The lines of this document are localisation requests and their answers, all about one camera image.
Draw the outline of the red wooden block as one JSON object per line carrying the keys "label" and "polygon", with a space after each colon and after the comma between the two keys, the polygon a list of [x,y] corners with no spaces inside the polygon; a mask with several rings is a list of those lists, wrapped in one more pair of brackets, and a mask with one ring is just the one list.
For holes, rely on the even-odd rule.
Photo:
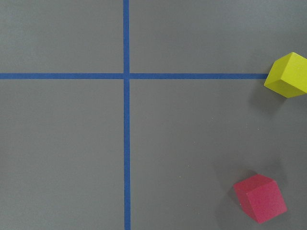
{"label": "red wooden block", "polygon": [[272,178],[256,174],[233,186],[243,211],[258,223],[264,223],[287,211],[287,206]]}

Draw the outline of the yellow wooden block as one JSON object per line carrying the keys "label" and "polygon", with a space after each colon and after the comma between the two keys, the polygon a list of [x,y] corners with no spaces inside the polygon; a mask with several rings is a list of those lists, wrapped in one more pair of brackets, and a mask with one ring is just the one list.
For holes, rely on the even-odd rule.
{"label": "yellow wooden block", "polygon": [[307,59],[295,52],[276,60],[264,86],[285,98],[307,93]]}

